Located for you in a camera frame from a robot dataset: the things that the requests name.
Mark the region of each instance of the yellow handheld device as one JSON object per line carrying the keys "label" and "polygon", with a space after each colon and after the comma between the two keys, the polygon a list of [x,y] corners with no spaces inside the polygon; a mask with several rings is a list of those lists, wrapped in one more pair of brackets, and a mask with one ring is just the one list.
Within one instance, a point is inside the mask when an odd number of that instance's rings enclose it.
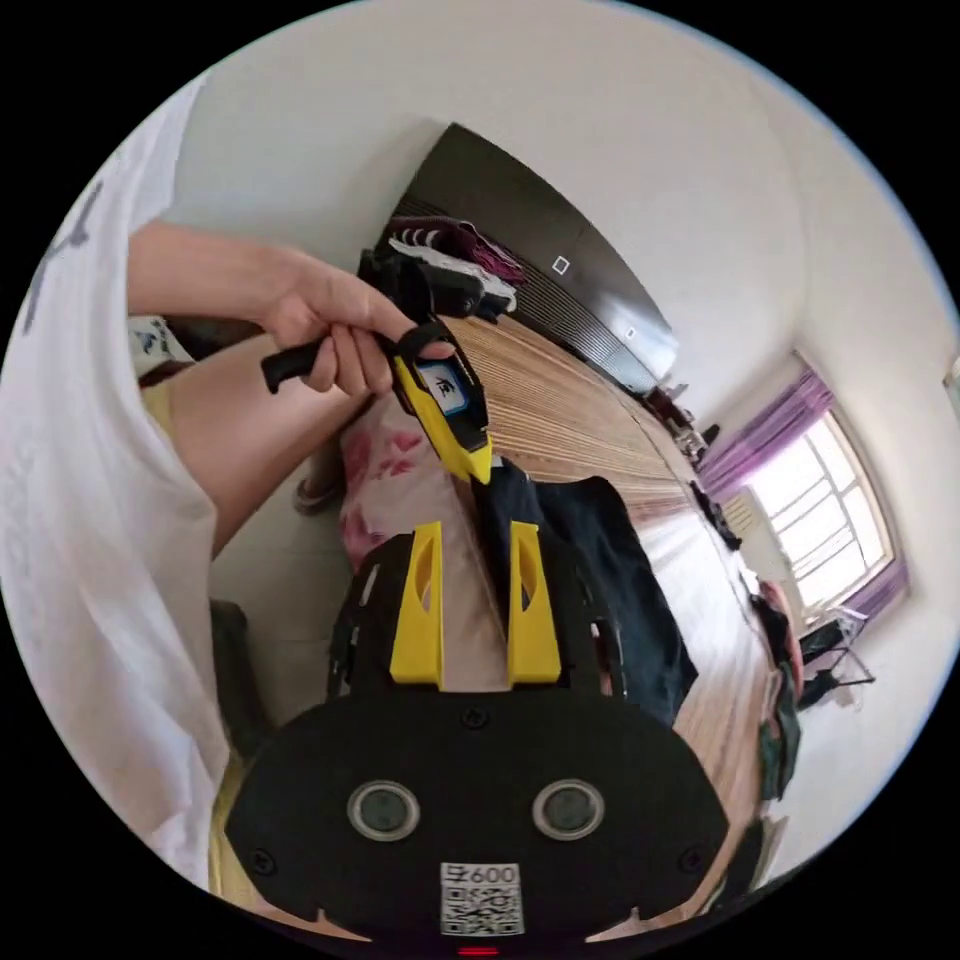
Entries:
{"label": "yellow handheld device", "polygon": [[[461,480],[490,482],[493,442],[488,432],[483,386],[450,329],[433,311],[430,284],[410,260],[378,262],[364,254],[359,276],[391,299],[416,326],[399,343],[377,337],[394,368],[393,388],[404,410],[416,417],[441,462]],[[284,380],[310,373],[320,343],[282,350],[261,361],[271,393]],[[454,353],[443,360],[420,354],[431,343],[450,344]]]}
{"label": "yellow handheld device", "polygon": [[[541,552],[538,528],[514,521],[510,528],[510,613],[507,641],[507,675],[511,689],[557,684],[564,669],[563,643],[554,621],[548,571]],[[394,537],[370,555],[358,573],[334,631],[331,697],[341,695],[340,684],[356,664],[351,658],[369,651],[354,650],[355,629],[364,621],[359,591],[365,590],[376,569],[367,602],[379,611],[378,634],[383,654],[367,661],[389,664],[390,681],[401,686],[443,690],[443,548],[439,523],[418,526],[412,534]],[[592,641],[587,637],[587,651]],[[567,650],[569,659],[571,650]]]}

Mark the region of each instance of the person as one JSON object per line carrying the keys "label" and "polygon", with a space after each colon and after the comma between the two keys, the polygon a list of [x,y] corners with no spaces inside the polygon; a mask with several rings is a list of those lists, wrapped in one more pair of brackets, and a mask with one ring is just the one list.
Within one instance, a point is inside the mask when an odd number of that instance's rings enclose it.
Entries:
{"label": "person", "polygon": [[[216,507],[214,556],[308,458],[324,488],[320,467],[334,462],[324,446],[369,397],[392,388],[374,335],[396,341],[413,327],[373,287],[300,250],[162,221],[130,240],[127,303],[134,316],[230,317],[264,331],[143,390]],[[271,395],[260,361],[321,338],[312,373]],[[433,344],[424,356],[451,352]]]}
{"label": "person", "polygon": [[[369,395],[374,334],[407,320],[302,250],[163,221],[199,77],[107,159],[38,264],[0,372],[0,588],[70,756],[169,867],[210,889],[230,757],[213,666],[211,559]],[[130,317],[262,334],[141,388]],[[260,360],[326,337],[304,381]],[[443,354],[434,345],[431,355]]]}

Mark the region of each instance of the yellow bracket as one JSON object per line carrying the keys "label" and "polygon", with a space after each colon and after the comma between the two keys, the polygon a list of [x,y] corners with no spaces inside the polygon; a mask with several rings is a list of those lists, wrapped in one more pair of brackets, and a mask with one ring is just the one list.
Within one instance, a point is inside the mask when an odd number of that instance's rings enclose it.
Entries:
{"label": "yellow bracket", "polygon": [[401,357],[394,357],[393,363],[397,381],[443,465],[461,480],[469,482],[471,477],[475,477],[486,486],[490,482],[490,471],[493,468],[493,441],[490,437],[487,437],[486,444],[479,450],[471,452],[461,447],[440,405],[429,391],[424,390],[414,379]]}
{"label": "yellow bracket", "polygon": [[510,620],[507,677],[519,683],[556,683],[560,649],[540,556],[538,528],[510,524]]}
{"label": "yellow bracket", "polygon": [[427,523],[413,531],[390,676],[395,683],[431,684],[443,689],[443,545],[439,523]]}

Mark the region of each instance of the window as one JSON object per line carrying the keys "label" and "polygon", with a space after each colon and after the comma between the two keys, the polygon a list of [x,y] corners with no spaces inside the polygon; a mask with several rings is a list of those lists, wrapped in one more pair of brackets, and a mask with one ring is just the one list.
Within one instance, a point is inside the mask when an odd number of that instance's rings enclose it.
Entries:
{"label": "window", "polygon": [[805,617],[840,603],[893,559],[869,481],[827,414],[750,481],[793,574]]}

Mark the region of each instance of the purple curtain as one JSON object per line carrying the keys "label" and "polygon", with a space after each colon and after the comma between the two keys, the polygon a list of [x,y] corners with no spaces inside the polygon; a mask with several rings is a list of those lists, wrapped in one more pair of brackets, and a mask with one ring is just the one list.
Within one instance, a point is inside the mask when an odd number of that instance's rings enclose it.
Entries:
{"label": "purple curtain", "polygon": [[907,565],[899,557],[890,561],[872,580],[841,604],[872,620],[910,585]]}
{"label": "purple curtain", "polygon": [[703,458],[700,486],[729,500],[761,467],[809,430],[833,406],[833,394],[809,368],[733,438]]}

